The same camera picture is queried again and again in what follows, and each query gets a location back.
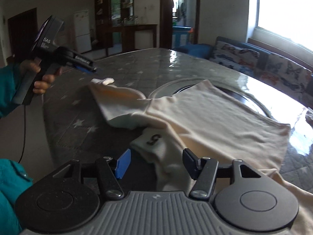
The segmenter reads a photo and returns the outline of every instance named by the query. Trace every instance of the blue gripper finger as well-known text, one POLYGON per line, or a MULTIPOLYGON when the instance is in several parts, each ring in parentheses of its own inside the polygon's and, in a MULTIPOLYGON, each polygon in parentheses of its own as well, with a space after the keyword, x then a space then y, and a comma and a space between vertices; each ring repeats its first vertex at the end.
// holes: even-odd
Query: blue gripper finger
POLYGON ((80 66, 75 66, 76 69, 80 70, 81 72, 85 72, 85 73, 88 73, 88 74, 92 74, 91 71, 83 68, 83 67, 80 67, 80 66))
POLYGON ((122 156, 117 160, 116 168, 115 168, 115 178, 121 179, 125 172, 128 169, 131 160, 131 152, 130 149, 127 149, 122 156))

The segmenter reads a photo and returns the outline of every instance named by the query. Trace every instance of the finger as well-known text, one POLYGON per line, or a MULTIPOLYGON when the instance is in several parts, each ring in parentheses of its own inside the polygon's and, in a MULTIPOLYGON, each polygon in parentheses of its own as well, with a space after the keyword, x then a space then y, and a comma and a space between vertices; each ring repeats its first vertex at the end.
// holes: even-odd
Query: finger
POLYGON ((34 61, 27 61, 25 63, 25 68, 30 71, 34 71, 36 73, 40 72, 40 66, 34 61))
POLYGON ((35 62, 37 65, 40 65, 41 59, 40 59, 39 57, 36 57, 36 58, 34 59, 34 62, 35 62))
POLYGON ((47 82, 47 83, 50 83, 50 84, 51 84, 51 83, 54 82, 55 76, 54 76, 54 75, 51 75, 51 74, 44 75, 44 76, 42 77, 42 80, 45 81, 45 82, 47 82))
POLYGON ((46 92, 46 90, 44 89, 36 89, 36 88, 34 88, 32 91, 37 95, 43 95, 46 92))
POLYGON ((50 84, 44 81, 36 81, 34 86, 36 89, 47 90, 50 87, 50 84))
POLYGON ((56 72, 55 72, 55 76, 61 76, 63 73, 62 67, 60 67, 56 72))

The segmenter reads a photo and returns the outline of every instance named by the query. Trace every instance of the teal jacket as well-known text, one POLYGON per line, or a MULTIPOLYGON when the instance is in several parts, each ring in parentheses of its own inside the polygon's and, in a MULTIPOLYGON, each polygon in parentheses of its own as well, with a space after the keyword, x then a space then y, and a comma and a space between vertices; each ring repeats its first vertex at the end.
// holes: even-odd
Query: teal jacket
POLYGON ((18 105, 11 103, 21 83, 18 64, 0 69, 0 118, 12 112, 18 105))
MULTIPOLYGON (((0 69, 0 118, 18 105, 11 103, 21 81, 18 65, 0 69)), ((17 162, 0 159, 0 235, 17 235, 22 228, 14 212, 18 196, 32 185, 24 168, 17 162)))

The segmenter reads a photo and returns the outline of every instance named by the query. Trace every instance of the hand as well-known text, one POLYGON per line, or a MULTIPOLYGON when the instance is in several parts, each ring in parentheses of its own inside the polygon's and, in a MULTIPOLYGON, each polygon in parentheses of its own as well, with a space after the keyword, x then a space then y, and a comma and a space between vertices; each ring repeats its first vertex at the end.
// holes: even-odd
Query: hand
MULTIPOLYGON (((23 77, 27 71, 34 71, 36 73, 40 72, 40 64, 41 60, 39 58, 35 58, 35 60, 24 60, 20 64, 20 72, 23 77)), ((62 74, 62 68, 59 68, 55 74, 44 75, 42 77, 42 81, 36 81, 34 84, 33 92, 35 94, 42 95, 46 92, 46 90, 51 86, 51 83, 54 82, 55 76, 60 76, 62 74)))

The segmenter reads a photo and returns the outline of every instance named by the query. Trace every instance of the floor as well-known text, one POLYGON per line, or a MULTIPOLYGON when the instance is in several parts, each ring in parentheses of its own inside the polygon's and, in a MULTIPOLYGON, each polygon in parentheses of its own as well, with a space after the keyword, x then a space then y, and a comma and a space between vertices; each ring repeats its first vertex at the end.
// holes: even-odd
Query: floor
POLYGON ((17 107, 0 120, 0 158, 21 164, 34 182, 54 170, 43 120, 42 96, 26 106, 26 140, 24 153, 24 106, 17 107))
MULTIPOLYGON (((121 53, 121 52, 122 52, 122 44, 116 44, 112 48, 108 48, 109 56, 112 56, 114 54, 121 53)), ((106 57, 105 49, 93 50, 93 51, 84 53, 83 55, 92 60, 100 60, 106 57)))

